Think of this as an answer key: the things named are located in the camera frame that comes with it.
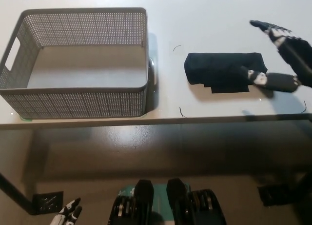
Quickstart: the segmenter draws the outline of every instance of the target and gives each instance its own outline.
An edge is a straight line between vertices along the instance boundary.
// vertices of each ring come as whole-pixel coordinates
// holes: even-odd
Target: floor
[[[306,121],[0,131],[0,171],[27,196],[81,197],[77,225],[106,224],[125,185],[173,177],[211,188],[229,225],[305,225],[309,198],[265,208],[257,186],[299,180],[312,168],[311,138]],[[53,217],[29,216],[3,193],[0,201],[0,224],[48,225]]]

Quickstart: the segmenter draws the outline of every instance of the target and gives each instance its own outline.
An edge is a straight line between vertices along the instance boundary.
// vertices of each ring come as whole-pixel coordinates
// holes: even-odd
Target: gray mesh basket
[[[143,8],[26,10],[18,20],[0,63],[0,95],[24,119],[141,116],[145,113],[148,78],[147,32],[147,14]],[[5,63],[16,38],[20,47],[9,70]],[[45,58],[52,52],[57,57]],[[67,69],[64,65],[58,68],[64,61],[64,57],[58,58],[62,55],[72,57]],[[73,70],[73,64],[84,63],[87,60],[84,57],[93,55],[100,56],[99,63],[110,63],[109,70],[93,62],[92,69],[85,64],[84,70]],[[57,65],[42,66],[43,62]],[[137,65],[140,69],[134,71],[143,76],[135,83],[131,75],[137,75],[132,71]]]

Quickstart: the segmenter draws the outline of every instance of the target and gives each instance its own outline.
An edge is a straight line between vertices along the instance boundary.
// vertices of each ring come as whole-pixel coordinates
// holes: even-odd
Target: green base
[[[190,191],[189,184],[185,184],[188,192]],[[154,184],[154,201],[152,207],[152,220],[153,222],[173,221],[174,216],[172,214],[168,197],[167,197],[167,184]],[[135,190],[134,185],[129,185],[122,188],[118,195],[121,196],[133,196]]]

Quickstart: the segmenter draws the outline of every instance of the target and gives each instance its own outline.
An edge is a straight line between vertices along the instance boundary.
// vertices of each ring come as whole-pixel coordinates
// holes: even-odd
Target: folded black fabric
[[[205,87],[252,84],[241,76],[242,66],[263,73],[268,71],[260,53],[189,53],[184,63],[189,83],[202,83]]]

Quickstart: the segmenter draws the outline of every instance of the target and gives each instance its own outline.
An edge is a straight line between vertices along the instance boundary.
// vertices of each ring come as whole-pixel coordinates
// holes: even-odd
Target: white table
[[[272,98],[254,86],[249,93],[211,94],[203,85],[189,85],[183,64],[189,52],[259,52],[270,72],[293,74],[249,20],[284,26],[312,42],[312,20],[307,18],[312,12],[310,1],[0,0],[1,55],[25,9],[135,6],[148,12],[150,57],[156,66],[154,108],[143,117],[27,122],[1,98],[0,129],[306,119],[312,111],[310,88],[301,87],[293,94],[274,92]]]

